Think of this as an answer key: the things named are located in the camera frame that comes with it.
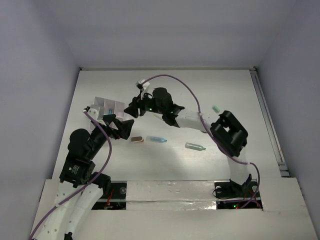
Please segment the aluminium side rail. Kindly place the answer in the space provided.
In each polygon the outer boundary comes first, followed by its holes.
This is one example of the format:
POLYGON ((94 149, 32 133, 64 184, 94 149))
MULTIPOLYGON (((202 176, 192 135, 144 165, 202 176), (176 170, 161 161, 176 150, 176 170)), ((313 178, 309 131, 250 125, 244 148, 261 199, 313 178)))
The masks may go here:
POLYGON ((276 159, 281 177, 282 178, 290 178, 291 175, 290 175, 289 169, 287 167, 287 163, 285 161, 284 155, 282 153, 280 142, 278 140, 278 136, 276 134, 276 130, 275 130, 268 106, 267 106, 267 102, 266 102, 266 99, 265 99, 265 96, 264 96, 264 93, 262 90, 262 86, 261 86, 261 83, 259 80, 257 69, 254 67, 254 68, 250 69, 249 72, 250 72, 252 83, 253 83, 253 86, 254 86, 254 89, 255 89, 255 92, 257 95, 257 99, 258 99, 258 102, 260 105, 260 109, 261 109, 261 112, 263 115, 266 129, 267 129, 267 133, 268 133, 268 136, 270 139, 270 143, 271 143, 274 155, 275 155, 275 159, 276 159))

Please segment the green uncapped highlighter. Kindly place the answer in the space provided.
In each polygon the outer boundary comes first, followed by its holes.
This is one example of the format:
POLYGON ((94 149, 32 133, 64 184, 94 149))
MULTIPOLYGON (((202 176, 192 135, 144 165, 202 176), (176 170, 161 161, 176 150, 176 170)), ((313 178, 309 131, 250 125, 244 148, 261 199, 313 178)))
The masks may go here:
POLYGON ((194 143, 190 143, 190 142, 186 142, 185 143, 185 148, 191 149, 191 150, 196 150, 196 151, 204 151, 204 150, 206 150, 206 148, 203 147, 202 145, 194 144, 194 143))

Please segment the white divided organizer tray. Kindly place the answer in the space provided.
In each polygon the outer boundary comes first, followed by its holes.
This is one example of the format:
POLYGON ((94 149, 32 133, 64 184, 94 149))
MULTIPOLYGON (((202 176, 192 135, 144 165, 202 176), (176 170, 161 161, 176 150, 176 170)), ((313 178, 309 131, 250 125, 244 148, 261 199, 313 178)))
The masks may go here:
POLYGON ((108 125, 112 130, 116 132, 119 138, 121 138, 122 133, 118 128, 118 124, 126 120, 124 109, 124 102, 96 96, 94 98, 94 103, 89 106, 87 113, 103 126, 108 125), (107 120, 108 115, 115 115, 115 119, 113 121, 107 120))

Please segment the green highlighter cap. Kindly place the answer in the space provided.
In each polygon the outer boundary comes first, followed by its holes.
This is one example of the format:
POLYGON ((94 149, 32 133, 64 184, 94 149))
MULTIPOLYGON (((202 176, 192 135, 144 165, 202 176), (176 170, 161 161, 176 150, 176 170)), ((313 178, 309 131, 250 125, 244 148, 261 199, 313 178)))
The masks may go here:
POLYGON ((213 106, 212 106, 212 109, 213 109, 216 113, 220 113, 220 111, 221 111, 216 105, 213 105, 213 106))

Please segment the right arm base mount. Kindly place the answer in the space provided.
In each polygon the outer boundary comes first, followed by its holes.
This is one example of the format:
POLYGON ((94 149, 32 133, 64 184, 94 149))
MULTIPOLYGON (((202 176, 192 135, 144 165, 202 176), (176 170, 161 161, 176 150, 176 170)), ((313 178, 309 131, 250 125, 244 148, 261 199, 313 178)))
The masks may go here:
POLYGON ((251 175, 243 185, 231 180, 214 183, 212 195, 216 199, 218 210, 263 209, 258 182, 251 175))

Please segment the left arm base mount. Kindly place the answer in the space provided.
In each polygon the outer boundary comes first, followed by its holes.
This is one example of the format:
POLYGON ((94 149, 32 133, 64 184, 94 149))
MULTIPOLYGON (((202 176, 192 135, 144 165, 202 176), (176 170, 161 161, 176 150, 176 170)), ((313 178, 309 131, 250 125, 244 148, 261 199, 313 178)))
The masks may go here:
POLYGON ((127 207, 126 181, 111 181, 111 177, 101 173, 93 184, 102 187, 103 194, 93 205, 92 210, 125 210, 127 207))

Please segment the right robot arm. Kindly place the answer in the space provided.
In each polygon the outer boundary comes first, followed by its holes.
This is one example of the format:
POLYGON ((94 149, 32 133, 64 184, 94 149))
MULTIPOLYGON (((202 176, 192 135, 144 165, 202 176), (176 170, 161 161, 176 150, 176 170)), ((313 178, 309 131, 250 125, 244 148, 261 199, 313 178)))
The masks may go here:
POLYGON ((152 93, 141 91, 124 112, 134 118, 146 112, 161 115, 169 126, 190 128, 209 134, 227 157, 230 178, 216 186, 216 196, 243 198, 248 196, 252 175, 248 170, 246 145, 248 132, 230 112, 225 110, 216 116, 191 111, 175 104, 166 88, 158 87, 152 93))

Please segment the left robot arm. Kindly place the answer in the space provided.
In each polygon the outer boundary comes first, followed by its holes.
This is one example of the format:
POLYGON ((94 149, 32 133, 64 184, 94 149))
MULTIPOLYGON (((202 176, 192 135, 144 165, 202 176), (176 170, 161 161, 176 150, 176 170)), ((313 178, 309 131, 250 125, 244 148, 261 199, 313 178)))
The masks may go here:
POLYGON ((39 221, 31 240, 76 240, 97 200, 112 194, 110 176, 95 172, 93 159, 111 139, 127 140, 134 120, 120 121, 114 114, 95 120, 88 112, 85 115, 95 128, 71 133, 52 209, 39 221))

